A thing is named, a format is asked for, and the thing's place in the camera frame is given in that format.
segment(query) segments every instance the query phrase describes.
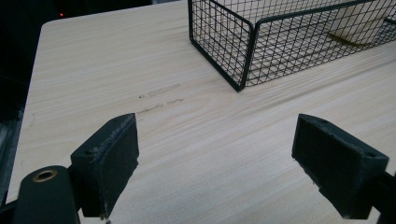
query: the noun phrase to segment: wooden table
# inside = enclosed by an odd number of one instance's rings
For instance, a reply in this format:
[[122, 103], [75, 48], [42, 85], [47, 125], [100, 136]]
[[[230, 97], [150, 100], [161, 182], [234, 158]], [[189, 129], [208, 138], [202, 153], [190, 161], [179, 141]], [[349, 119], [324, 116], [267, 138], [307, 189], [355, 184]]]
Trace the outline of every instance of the wooden table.
[[[343, 220], [291, 157], [299, 113], [391, 157], [396, 43], [236, 93], [192, 46], [187, 2], [45, 24], [8, 200], [107, 120], [136, 113], [140, 158], [113, 223], [376, 223]], [[99, 218], [83, 218], [97, 223]]]

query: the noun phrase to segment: metal ring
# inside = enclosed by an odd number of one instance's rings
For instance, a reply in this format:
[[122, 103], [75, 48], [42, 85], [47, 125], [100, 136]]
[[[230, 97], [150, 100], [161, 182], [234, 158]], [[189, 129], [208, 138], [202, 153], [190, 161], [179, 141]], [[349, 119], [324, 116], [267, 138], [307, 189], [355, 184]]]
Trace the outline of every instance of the metal ring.
[[41, 182], [52, 179], [57, 174], [58, 174], [58, 172], [56, 170], [45, 170], [45, 171], [42, 171], [42, 172], [38, 173], [37, 175], [35, 175], [33, 177], [33, 181], [35, 181], [36, 183], [41, 183]]

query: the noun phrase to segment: screw hole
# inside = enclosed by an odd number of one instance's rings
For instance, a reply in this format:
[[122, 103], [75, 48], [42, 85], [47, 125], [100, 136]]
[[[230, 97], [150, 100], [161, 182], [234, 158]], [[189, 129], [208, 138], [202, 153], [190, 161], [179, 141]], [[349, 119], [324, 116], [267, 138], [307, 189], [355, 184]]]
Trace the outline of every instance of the screw hole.
[[58, 174], [58, 172], [56, 172], [56, 170], [42, 171], [42, 172], [38, 173], [37, 175], [35, 175], [35, 177], [33, 177], [33, 181], [35, 181], [37, 183], [44, 182], [44, 181], [52, 179], [57, 174]]
[[374, 157], [375, 157], [375, 154], [374, 154], [373, 152], [368, 152], [368, 153], [367, 153], [367, 156], [368, 156], [368, 157], [371, 157], [371, 158], [374, 158]]

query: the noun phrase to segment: dark background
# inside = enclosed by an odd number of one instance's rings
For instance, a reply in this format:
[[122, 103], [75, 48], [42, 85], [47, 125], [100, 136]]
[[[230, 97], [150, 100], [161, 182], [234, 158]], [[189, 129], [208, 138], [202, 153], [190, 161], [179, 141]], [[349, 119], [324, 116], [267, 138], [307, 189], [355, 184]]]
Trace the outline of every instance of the dark background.
[[15, 119], [24, 108], [45, 22], [150, 4], [151, 0], [0, 0], [0, 122]]

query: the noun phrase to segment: wire mesh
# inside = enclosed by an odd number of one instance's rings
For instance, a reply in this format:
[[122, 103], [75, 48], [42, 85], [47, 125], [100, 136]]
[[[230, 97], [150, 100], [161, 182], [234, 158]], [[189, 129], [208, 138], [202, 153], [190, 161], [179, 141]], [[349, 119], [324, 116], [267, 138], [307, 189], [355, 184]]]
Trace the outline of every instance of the wire mesh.
[[395, 3], [189, 0], [190, 38], [241, 91], [395, 40]]

